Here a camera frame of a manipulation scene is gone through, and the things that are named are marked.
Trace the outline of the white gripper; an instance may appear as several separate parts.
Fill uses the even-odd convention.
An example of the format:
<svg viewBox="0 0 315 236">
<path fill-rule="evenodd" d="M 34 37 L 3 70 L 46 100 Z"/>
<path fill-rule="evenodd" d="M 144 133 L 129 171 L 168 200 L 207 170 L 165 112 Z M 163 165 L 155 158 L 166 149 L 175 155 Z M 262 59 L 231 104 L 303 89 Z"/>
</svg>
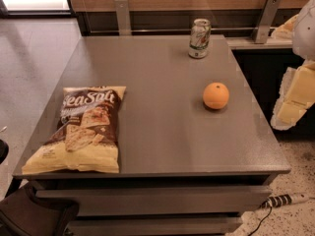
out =
<svg viewBox="0 0 315 236">
<path fill-rule="evenodd" d="M 279 94 L 270 124 L 275 130 L 285 131 L 306 113 L 301 106 L 312 106 L 315 102 L 315 63 L 302 65 L 296 71 L 288 67 L 283 74 Z"/>
</svg>

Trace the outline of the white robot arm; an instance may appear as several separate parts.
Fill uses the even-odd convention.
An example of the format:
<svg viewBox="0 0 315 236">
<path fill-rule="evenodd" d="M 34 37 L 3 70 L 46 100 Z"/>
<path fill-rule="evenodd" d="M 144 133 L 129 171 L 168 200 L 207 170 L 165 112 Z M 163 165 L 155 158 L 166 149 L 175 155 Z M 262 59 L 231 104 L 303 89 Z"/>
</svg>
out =
<svg viewBox="0 0 315 236">
<path fill-rule="evenodd" d="M 276 28 L 272 38 L 291 40 L 293 53 L 304 60 L 297 69 L 288 67 L 283 74 L 271 126 L 284 131 L 295 126 L 315 103 L 315 0 Z"/>
</svg>

